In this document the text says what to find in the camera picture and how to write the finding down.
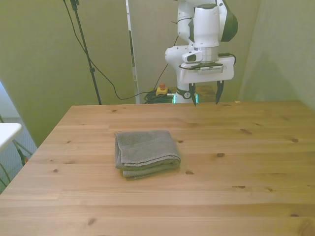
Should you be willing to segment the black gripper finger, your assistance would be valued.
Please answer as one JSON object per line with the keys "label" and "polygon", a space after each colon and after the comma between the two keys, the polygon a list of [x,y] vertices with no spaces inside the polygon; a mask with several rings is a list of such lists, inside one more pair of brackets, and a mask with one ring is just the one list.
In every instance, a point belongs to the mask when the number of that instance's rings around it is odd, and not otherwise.
{"label": "black gripper finger", "polygon": [[189,84],[189,92],[190,92],[193,104],[194,106],[196,106],[197,102],[196,102],[196,96],[195,96],[195,84],[193,83]]}
{"label": "black gripper finger", "polygon": [[216,104],[219,103],[224,88],[224,81],[217,81]]}

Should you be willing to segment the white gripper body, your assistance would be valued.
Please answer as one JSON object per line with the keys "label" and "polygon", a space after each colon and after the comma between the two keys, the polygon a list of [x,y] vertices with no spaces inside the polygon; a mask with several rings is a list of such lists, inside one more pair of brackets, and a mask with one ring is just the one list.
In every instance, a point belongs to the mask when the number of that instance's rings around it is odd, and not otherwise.
{"label": "white gripper body", "polygon": [[234,56],[220,57],[211,64],[182,63],[179,79],[183,84],[231,80],[234,77]]}

